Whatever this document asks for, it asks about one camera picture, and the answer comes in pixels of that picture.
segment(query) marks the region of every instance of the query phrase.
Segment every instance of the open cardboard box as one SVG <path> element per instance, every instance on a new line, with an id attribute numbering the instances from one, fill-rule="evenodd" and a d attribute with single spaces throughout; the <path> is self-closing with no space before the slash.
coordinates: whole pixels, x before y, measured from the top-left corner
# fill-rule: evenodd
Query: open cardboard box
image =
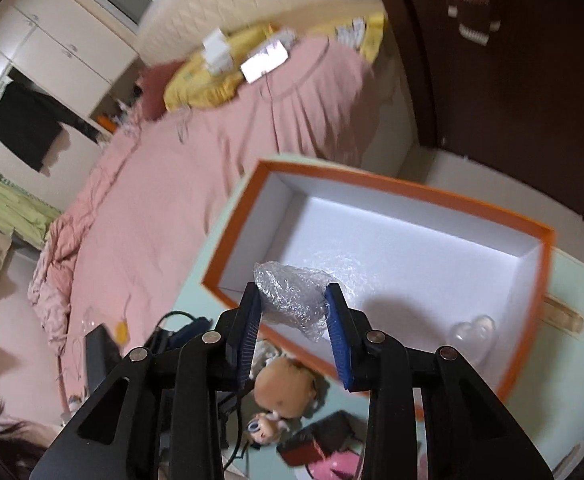
<path id="1" fill-rule="evenodd" d="M 257 262 L 324 270 L 348 305 L 403 345 L 436 351 L 487 314 L 498 338 L 477 367 L 504 399 L 536 335 L 553 231 L 462 196 L 345 168 L 260 162 L 203 278 L 235 308 Z M 336 377 L 327 339 L 265 326 L 274 344 Z"/>

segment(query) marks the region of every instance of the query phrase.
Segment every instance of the screw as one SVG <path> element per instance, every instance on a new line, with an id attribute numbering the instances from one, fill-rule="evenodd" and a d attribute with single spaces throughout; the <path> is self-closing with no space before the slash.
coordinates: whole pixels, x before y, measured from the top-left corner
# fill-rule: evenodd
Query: screw
<path id="1" fill-rule="evenodd" d="M 205 332 L 203 334 L 202 338 L 203 338 L 203 343 L 205 343 L 206 345 L 210 345 L 212 343 L 216 343 L 216 342 L 220 341 L 221 335 L 218 332 L 211 330 L 210 332 Z"/>
<path id="2" fill-rule="evenodd" d="M 367 333 L 367 340 L 370 343 L 382 343 L 385 341 L 385 334 L 380 330 L 370 330 Z"/>
<path id="3" fill-rule="evenodd" d="M 133 361 L 135 363 L 142 361 L 146 357 L 147 357 L 147 350 L 145 348 L 143 348 L 142 346 L 139 346 L 139 348 L 135 348 L 135 349 L 133 349 L 133 351 L 130 352 L 130 361 Z"/>
<path id="4" fill-rule="evenodd" d="M 440 353 L 441 357 L 446 361 L 454 361 L 458 357 L 456 348 L 452 348 L 451 346 L 443 346 L 438 353 Z"/>

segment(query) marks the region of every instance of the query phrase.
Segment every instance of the pink bed sheet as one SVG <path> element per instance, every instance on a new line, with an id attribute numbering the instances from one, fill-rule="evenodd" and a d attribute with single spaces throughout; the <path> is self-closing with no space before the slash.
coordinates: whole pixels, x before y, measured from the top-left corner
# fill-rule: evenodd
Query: pink bed sheet
<path id="1" fill-rule="evenodd" d="M 378 110 L 369 64 L 346 46 L 309 38 L 224 106 L 122 128 L 53 224 L 31 287 L 62 354 L 66 394 L 83 392 L 90 307 L 111 328 L 127 321 L 123 352 L 143 344 L 171 309 L 233 187 L 259 158 L 290 152 L 357 166 Z"/>

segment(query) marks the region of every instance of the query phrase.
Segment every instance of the green curtain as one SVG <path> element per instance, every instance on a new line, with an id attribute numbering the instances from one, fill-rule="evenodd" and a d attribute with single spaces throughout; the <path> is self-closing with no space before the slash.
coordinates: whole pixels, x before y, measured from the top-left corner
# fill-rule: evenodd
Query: green curtain
<path id="1" fill-rule="evenodd" d="M 42 249 L 50 224 L 61 212 L 16 186 L 0 174 L 0 231 L 13 232 Z"/>

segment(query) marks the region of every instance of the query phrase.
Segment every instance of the hair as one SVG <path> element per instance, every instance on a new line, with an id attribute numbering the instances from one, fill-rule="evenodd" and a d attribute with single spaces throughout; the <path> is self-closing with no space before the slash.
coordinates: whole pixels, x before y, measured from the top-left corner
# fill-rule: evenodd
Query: hair
<path id="1" fill-rule="evenodd" d="M 0 403 L 0 416 L 3 403 Z M 27 422 L 3 424 L 0 422 L 0 460 L 18 480 L 28 480 L 46 448 L 29 442 L 23 437 Z"/>

